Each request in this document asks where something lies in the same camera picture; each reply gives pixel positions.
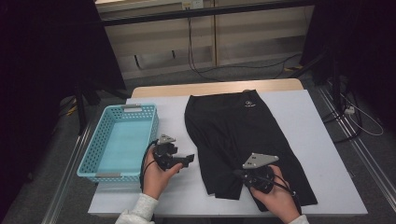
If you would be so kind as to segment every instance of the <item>metal bracket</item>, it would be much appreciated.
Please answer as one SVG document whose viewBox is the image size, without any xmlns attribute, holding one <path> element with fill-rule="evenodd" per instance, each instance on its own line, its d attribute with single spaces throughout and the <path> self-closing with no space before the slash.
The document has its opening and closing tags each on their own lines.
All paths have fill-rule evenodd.
<svg viewBox="0 0 396 224">
<path fill-rule="evenodd" d="M 166 134 L 161 134 L 161 137 L 158 139 L 157 145 L 162 145 L 171 142 L 176 142 L 176 139 Z"/>
<path fill-rule="evenodd" d="M 264 165 L 268 165 L 273 163 L 274 161 L 278 161 L 278 156 L 264 155 L 259 153 L 251 153 L 251 156 L 247 159 L 245 164 L 243 164 L 244 169 L 256 169 L 262 167 Z"/>
</svg>

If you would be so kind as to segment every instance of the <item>wrist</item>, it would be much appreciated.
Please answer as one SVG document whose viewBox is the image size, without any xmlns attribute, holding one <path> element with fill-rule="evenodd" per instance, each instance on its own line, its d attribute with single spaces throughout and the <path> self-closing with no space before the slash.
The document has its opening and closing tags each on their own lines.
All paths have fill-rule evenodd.
<svg viewBox="0 0 396 224">
<path fill-rule="evenodd" d="M 160 198 L 161 193 L 156 192 L 156 190 L 151 190 L 151 189 L 143 189 L 143 193 L 150 196 L 151 198 L 155 199 L 158 201 Z"/>
<path fill-rule="evenodd" d="M 291 223 L 294 219 L 298 218 L 299 216 L 300 214 L 297 211 L 295 211 L 295 212 L 287 213 L 285 216 L 280 217 L 280 219 L 284 223 Z"/>
</svg>

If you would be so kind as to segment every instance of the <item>hand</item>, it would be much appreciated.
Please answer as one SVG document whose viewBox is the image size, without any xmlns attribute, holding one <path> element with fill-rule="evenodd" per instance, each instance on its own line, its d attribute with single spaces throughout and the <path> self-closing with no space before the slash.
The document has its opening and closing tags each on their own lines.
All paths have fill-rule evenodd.
<svg viewBox="0 0 396 224">
<path fill-rule="evenodd" d="M 274 170 L 275 175 L 283 179 L 279 167 L 274 165 L 270 165 L 270 167 Z M 275 177 L 274 181 L 284 185 L 278 177 Z M 254 188 L 250 188 L 250 192 L 253 197 L 262 202 L 270 212 L 279 217 L 284 223 L 290 223 L 300 216 L 290 193 L 278 186 L 274 186 L 268 194 L 264 194 Z"/>
<path fill-rule="evenodd" d="M 171 169 L 163 171 L 160 166 L 158 166 L 157 162 L 154 160 L 154 156 L 152 155 L 153 147 L 148 150 L 148 154 L 145 160 L 145 169 L 144 173 L 144 184 L 143 184 L 143 193 L 148 196 L 158 200 L 160 198 L 161 193 L 168 185 L 169 179 L 175 175 L 178 171 L 183 168 L 183 164 L 179 163 L 173 166 Z"/>
</svg>

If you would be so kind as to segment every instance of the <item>white table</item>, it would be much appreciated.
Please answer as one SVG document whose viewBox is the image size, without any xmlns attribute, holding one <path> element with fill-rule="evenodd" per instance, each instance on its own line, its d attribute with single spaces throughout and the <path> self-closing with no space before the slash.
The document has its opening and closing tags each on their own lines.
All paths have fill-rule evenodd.
<svg viewBox="0 0 396 224">
<path fill-rule="evenodd" d="M 259 95 L 271 109 L 304 168 L 318 204 L 303 207 L 309 216 L 358 216 L 367 214 L 359 193 L 307 91 L 271 91 Z M 178 155 L 197 153 L 184 125 L 184 110 L 189 96 L 144 97 L 130 103 L 155 103 L 160 125 L 158 134 L 177 139 Z M 101 217 L 116 217 L 132 209 L 140 193 L 139 184 L 99 184 L 89 210 Z M 206 194 L 199 161 L 173 177 L 160 198 L 157 217 L 269 217 L 253 202 L 247 188 L 239 201 L 216 199 Z"/>
</svg>

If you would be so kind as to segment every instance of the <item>cable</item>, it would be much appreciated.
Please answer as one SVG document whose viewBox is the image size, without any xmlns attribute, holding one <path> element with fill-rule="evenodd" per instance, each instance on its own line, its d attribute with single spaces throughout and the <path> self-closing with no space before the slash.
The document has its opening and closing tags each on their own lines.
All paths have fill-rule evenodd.
<svg viewBox="0 0 396 224">
<path fill-rule="evenodd" d="M 279 74 L 277 74 L 275 77 L 273 77 L 272 79 L 276 79 L 277 77 L 279 77 L 280 75 L 282 75 L 282 73 L 283 73 L 283 70 L 285 69 L 285 63 L 288 61 L 288 60 L 290 60 L 290 59 L 292 59 L 292 58 L 294 58 L 294 57 L 296 57 L 296 56 L 300 56 L 301 54 L 299 53 L 299 54 L 294 54 L 293 56 L 290 56 L 289 58 L 287 58 L 285 61 L 283 61 L 283 63 L 282 63 L 282 70 L 280 70 L 280 72 L 279 72 Z"/>
<path fill-rule="evenodd" d="M 194 62 L 194 56 L 192 54 L 192 39 L 191 39 L 191 33 L 192 33 L 192 29 L 191 29 L 191 18 L 188 18 L 188 22 L 189 22 L 189 66 L 190 69 L 195 72 L 196 74 L 198 74 L 198 76 L 204 78 L 204 79 L 208 79 L 208 80 L 214 80 L 214 81 L 218 81 L 218 82 L 223 82 L 222 80 L 219 80 L 217 78 L 213 78 L 213 77 L 205 77 L 203 76 L 195 67 L 195 62 Z"/>
<path fill-rule="evenodd" d="M 337 120 L 337 119 L 340 119 L 342 116 L 345 115 L 346 110 L 347 110 L 347 108 L 344 106 L 344 109 L 343 109 L 342 113 L 339 113 L 337 116 L 335 116 L 335 117 L 332 118 L 332 119 L 323 120 L 323 123 L 326 124 L 326 123 L 330 123 L 330 122 L 332 122 L 332 121 L 335 121 L 335 120 Z"/>
<path fill-rule="evenodd" d="M 283 186 L 283 185 L 281 185 L 281 184 L 275 182 L 274 180 L 267 179 L 267 178 L 265 178 L 265 177 L 256 176 L 256 178 L 258 178 L 258 179 L 260 179 L 260 180 L 263 180 L 263 181 L 266 181 L 266 182 L 269 182 L 269 183 L 271 183 L 271 184 L 273 184 L 273 185 L 275 185 L 275 186 L 278 186 L 278 187 L 282 188 L 283 190 L 287 191 L 290 195 L 295 195 L 296 192 L 295 192 L 295 191 L 292 191 L 292 190 L 288 187 L 288 185 L 286 184 L 286 181 L 285 181 L 284 179 L 280 178 L 280 176 L 278 176 L 278 175 L 274 175 L 274 176 L 276 176 L 277 178 L 279 178 L 279 179 L 285 184 L 285 186 Z"/>
<path fill-rule="evenodd" d="M 285 63 L 288 60 L 290 60 L 290 59 L 292 59 L 294 57 L 302 55 L 301 53 L 297 53 L 297 54 L 294 54 L 294 55 L 290 56 L 289 58 L 287 58 L 287 59 L 285 59 L 285 60 L 283 60 L 281 62 L 274 63 L 274 64 L 269 64 L 269 65 L 264 65 L 264 66 L 229 65 L 229 66 L 213 67 L 213 68 L 209 68 L 209 69 L 207 69 L 205 71 L 198 71 L 198 69 L 195 67 L 195 62 L 194 62 L 193 53 L 192 53 L 191 18 L 188 18 L 188 22 L 189 22 L 189 66 L 190 66 L 190 69 L 193 72 L 195 72 L 196 74 L 198 74 L 200 77 L 202 77 L 204 79 L 209 79 L 209 80 L 215 80 L 215 81 L 218 81 L 218 82 L 223 82 L 223 80 L 219 80 L 219 79 L 212 78 L 212 77 L 205 77 L 205 76 L 202 75 L 202 73 L 207 73 L 207 72 L 210 72 L 210 71 L 213 71 L 213 70 L 217 70 L 217 69 L 222 69 L 222 68 L 253 68 L 253 69 L 260 69 L 260 68 L 268 68 L 268 67 L 273 67 L 273 66 L 277 66 L 277 65 L 283 64 L 282 65 L 282 70 L 279 72 L 279 74 L 277 74 L 275 77 L 273 77 L 273 79 L 275 79 L 275 78 L 279 77 L 283 73 L 283 70 L 285 68 Z"/>
<path fill-rule="evenodd" d="M 321 120 L 324 120 L 324 119 L 328 118 L 328 117 L 331 116 L 334 112 L 335 112 L 335 110 L 333 110 L 333 111 L 330 112 L 329 114 L 327 114 L 327 115 L 321 117 Z"/>
<path fill-rule="evenodd" d="M 355 107 L 359 112 L 361 112 L 362 114 L 364 114 L 365 116 L 367 116 L 370 120 L 372 120 L 380 129 L 381 129 L 381 133 L 370 133 L 369 131 L 365 130 L 363 127 L 361 127 L 362 125 L 359 124 L 358 122 L 356 122 L 349 114 L 349 118 L 350 120 L 356 125 L 358 126 L 360 129 L 362 129 L 364 132 L 373 135 L 373 136 L 380 136 L 384 133 L 384 129 L 382 128 L 382 126 L 375 120 L 373 119 L 370 115 L 368 115 L 366 112 L 364 112 L 363 110 L 361 110 L 358 106 L 352 104 L 347 97 L 345 97 L 343 94 L 341 94 L 341 96 L 346 99 L 346 101 L 348 101 L 353 107 Z"/>
<path fill-rule="evenodd" d="M 140 188 L 143 191 L 143 185 L 144 185 L 144 180 L 145 180 L 145 172 L 147 170 L 147 168 L 149 167 L 150 164 L 152 164 L 154 161 L 151 161 L 146 168 L 144 169 L 145 166 L 145 161 L 146 161 L 146 157 L 148 155 L 149 149 L 151 148 L 151 146 L 155 145 L 157 143 L 158 139 L 152 141 L 150 144 L 148 144 L 145 153 L 143 154 L 143 158 L 142 158 L 142 164 L 140 165 L 140 176 L 139 176 L 139 181 L 140 181 Z"/>
<path fill-rule="evenodd" d="M 358 104 L 358 100 L 356 99 L 356 95 L 355 95 L 355 93 L 354 93 L 353 91 L 351 91 L 351 93 L 352 93 L 354 102 L 355 102 L 355 104 L 357 105 L 357 104 Z M 350 104 L 351 104 L 351 102 L 350 102 L 350 100 L 348 100 L 347 97 L 344 96 L 343 93 L 340 93 L 340 95 L 341 95 L 343 98 L 346 99 L 346 100 L 344 101 L 344 108 L 343 108 L 342 113 L 336 114 L 337 116 L 336 116 L 335 118 L 333 118 L 333 119 L 331 119 L 331 120 L 324 121 L 324 123 L 329 123 L 330 121 L 334 121 L 334 120 L 340 119 L 341 117 L 343 117 L 343 116 L 345 115 L 345 108 L 347 108 L 347 102 L 350 103 Z M 359 110 L 358 110 L 358 113 L 355 113 L 355 116 L 356 116 L 356 118 L 357 118 L 357 120 L 358 120 L 357 123 L 359 124 L 359 126 L 362 127 L 361 114 L 360 114 L 360 111 L 359 111 Z M 349 137 L 344 138 L 344 139 L 341 139 L 341 140 L 336 140 L 336 141 L 333 140 L 332 142 L 333 142 L 334 144 L 343 143 L 343 142 L 352 140 L 353 138 L 356 138 L 357 136 L 359 136 L 359 135 L 361 134 L 361 128 L 359 128 L 357 131 L 355 131 L 354 129 L 352 129 L 352 131 L 353 131 L 354 133 L 353 133 L 352 135 L 350 135 Z"/>
<path fill-rule="evenodd" d="M 149 166 L 150 166 L 152 163 L 154 163 L 154 162 L 155 162 L 155 161 L 151 161 L 151 162 L 149 162 L 148 165 L 146 166 L 145 171 L 143 172 L 143 180 L 144 180 L 144 176 L 145 176 L 145 174 L 146 174 L 147 169 L 148 169 Z"/>
</svg>

